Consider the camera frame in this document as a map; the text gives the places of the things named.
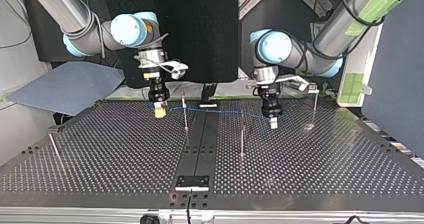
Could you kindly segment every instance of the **vertical metal rod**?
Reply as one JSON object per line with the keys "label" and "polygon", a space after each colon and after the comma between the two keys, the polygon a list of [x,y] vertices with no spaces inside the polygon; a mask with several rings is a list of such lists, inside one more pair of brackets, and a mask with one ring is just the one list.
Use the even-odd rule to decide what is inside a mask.
{"label": "vertical metal rod", "polygon": [[318,92],[315,93],[315,101],[314,101],[314,112],[317,110],[317,104],[318,104]]}
{"label": "vertical metal rod", "polygon": [[244,156],[244,131],[245,131],[245,123],[244,123],[244,112],[241,111],[241,135],[240,135],[240,155]]}
{"label": "vertical metal rod", "polygon": [[50,142],[53,145],[54,153],[59,156],[59,150],[56,147],[56,142],[54,141],[53,135],[49,133]]}
{"label": "vertical metal rod", "polygon": [[183,105],[183,111],[184,111],[184,129],[188,131],[188,123],[187,123],[187,104],[185,102],[185,92],[181,95],[181,102]]}

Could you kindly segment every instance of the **green tape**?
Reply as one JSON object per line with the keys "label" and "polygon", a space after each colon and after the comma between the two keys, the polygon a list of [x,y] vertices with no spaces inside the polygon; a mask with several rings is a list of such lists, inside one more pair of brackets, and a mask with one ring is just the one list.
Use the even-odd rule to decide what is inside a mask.
{"label": "green tape", "polygon": [[[398,0],[370,0],[359,13],[359,17],[368,22],[379,20],[399,3]],[[350,25],[345,34],[348,36],[358,36],[365,28],[367,27],[355,21]]]}
{"label": "green tape", "polygon": [[357,104],[360,100],[362,89],[364,87],[364,84],[362,83],[363,78],[364,74],[362,73],[346,74],[339,102]]}

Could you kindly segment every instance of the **metal post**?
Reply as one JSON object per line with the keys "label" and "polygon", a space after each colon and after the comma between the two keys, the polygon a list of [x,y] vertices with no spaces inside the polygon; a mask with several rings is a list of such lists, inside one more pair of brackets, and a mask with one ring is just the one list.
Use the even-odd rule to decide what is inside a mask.
{"label": "metal post", "polygon": [[51,133],[49,133],[48,135],[49,135],[49,138],[50,138],[50,142],[53,145],[54,153],[59,156],[60,153],[59,153],[59,150],[56,147],[56,142],[54,141],[53,135]]}
{"label": "metal post", "polygon": [[244,156],[244,132],[246,129],[245,121],[244,121],[244,112],[241,111],[241,135],[240,135],[240,155]]}
{"label": "metal post", "polygon": [[314,112],[317,110],[319,92],[315,93]]}
{"label": "metal post", "polygon": [[184,129],[188,131],[188,122],[187,122],[187,104],[185,102],[185,93],[183,92],[181,95],[181,102],[183,105],[183,111],[184,111]]}
{"label": "metal post", "polygon": [[38,0],[66,32],[82,30],[88,23],[87,8],[80,0]]}

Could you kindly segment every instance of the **gray sheet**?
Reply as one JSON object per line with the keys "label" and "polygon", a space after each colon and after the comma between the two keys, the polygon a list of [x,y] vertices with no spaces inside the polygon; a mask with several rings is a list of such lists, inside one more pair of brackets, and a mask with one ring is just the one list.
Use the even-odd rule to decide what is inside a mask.
{"label": "gray sheet", "polygon": [[389,13],[379,42],[363,113],[424,156],[424,0],[404,0]]}
{"label": "gray sheet", "polygon": [[121,70],[68,62],[17,90],[8,100],[75,116],[103,99],[124,80]]}

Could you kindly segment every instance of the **black cable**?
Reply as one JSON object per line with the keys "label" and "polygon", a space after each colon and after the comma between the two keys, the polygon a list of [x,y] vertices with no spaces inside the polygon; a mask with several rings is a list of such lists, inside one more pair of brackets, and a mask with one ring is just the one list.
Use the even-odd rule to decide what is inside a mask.
{"label": "black cable", "polygon": [[315,39],[315,9],[317,8],[317,2],[318,0],[314,1],[314,7],[312,8],[313,12],[312,15],[314,17],[314,20],[312,21],[312,37]]}
{"label": "black cable", "polygon": [[355,215],[349,217],[349,219],[347,219],[347,221],[344,224],[350,224],[355,219],[358,220],[358,222],[361,223],[361,224],[370,224],[369,222],[362,221],[361,218],[359,218],[358,216],[355,216]]}
{"label": "black cable", "polygon": [[190,215],[190,202],[191,202],[191,192],[190,192],[190,197],[188,198],[188,203],[187,203],[187,223],[191,224],[191,215]]}
{"label": "black cable", "polygon": [[379,26],[384,22],[384,19],[386,16],[383,16],[379,21],[369,22],[365,21],[364,19],[360,18],[357,14],[353,13],[353,11],[349,8],[347,1],[342,0],[343,7],[346,9],[346,11],[349,13],[349,15],[355,19],[355,21],[361,23],[364,26]]}
{"label": "black cable", "polygon": [[20,42],[15,43],[15,44],[12,44],[12,45],[0,46],[0,49],[6,49],[6,48],[12,48],[12,47],[20,46],[20,45],[24,44],[25,42],[27,42],[31,38],[31,35],[32,35],[32,32],[30,31],[28,33],[27,38],[25,38],[25,40],[20,41]]}

